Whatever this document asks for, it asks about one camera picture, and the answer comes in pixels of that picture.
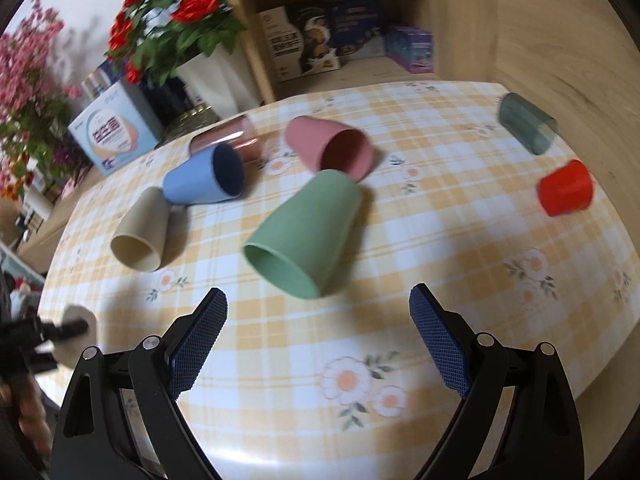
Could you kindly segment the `person's left hand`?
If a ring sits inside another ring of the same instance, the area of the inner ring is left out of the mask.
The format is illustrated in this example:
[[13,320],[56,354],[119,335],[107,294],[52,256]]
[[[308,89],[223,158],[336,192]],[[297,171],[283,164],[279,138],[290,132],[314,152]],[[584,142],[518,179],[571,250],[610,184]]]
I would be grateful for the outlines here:
[[48,460],[52,451],[52,434],[46,421],[41,390],[31,374],[14,376],[12,382],[1,383],[1,406],[16,406],[18,426],[22,434],[43,460]]

